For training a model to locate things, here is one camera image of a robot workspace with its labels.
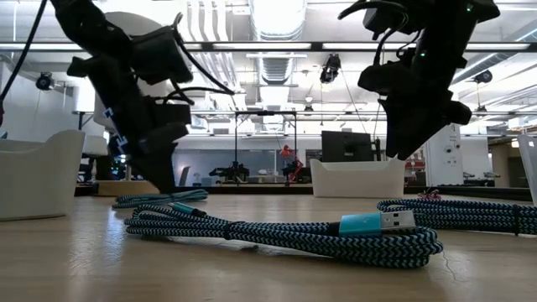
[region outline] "table surface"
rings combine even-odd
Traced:
[[[420,269],[351,265],[294,250],[125,233],[130,210],[77,198],[68,217],[0,223],[0,293],[11,301],[535,301],[537,241],[439,231],[445,252]],[[244,221],[338,221],[376,200],[212,195],[196,206]]]

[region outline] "usb-a plug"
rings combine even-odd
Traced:
[[[383,231],[412,228],[415,226],[412,211],[345,215],[339,225],[339,236],[380,236]]]

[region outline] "blue and black braided cable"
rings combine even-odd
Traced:
[[[380,211],[412,211],[417,226],[537,234],[537,207],[466,200],[385,200]]]
[[[174,194],[124,195],[116,199],[114,209],[134,208],[140,205],[165,205],[170,202],[191,202],[207,199],[205,190],[191,190]]]
[[[261,223],[227,221],[174,203],[140,205],[125,220],[127,232],[169,237],[218,237],[288,247],[341,260],[387,268],[419,268],[443,249],[436,232],[425,227],[385,232],[381,237],[339,237],[339,222]]]

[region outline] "cable tie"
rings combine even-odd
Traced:
[[[519,205],[513,205],[513,216],[514,216],[513,233],[514,233],[515,236],[518,236],[519,233],[520,233],[520,225],[519,225],[520,207],[519,207]]]
[[[239,223],[244,223],[244,222],[245,221],[234,221],[234,222],[230,222],[226,224],[226,226],[224,227],[224,239],[232,240],[231,236],[229,235],[229,232],[231,231],[232,226],[239,224]]]

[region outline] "black monitor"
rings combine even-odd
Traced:
[[[373,161],[371,135],[323,131],[322,161],[325,163]]]

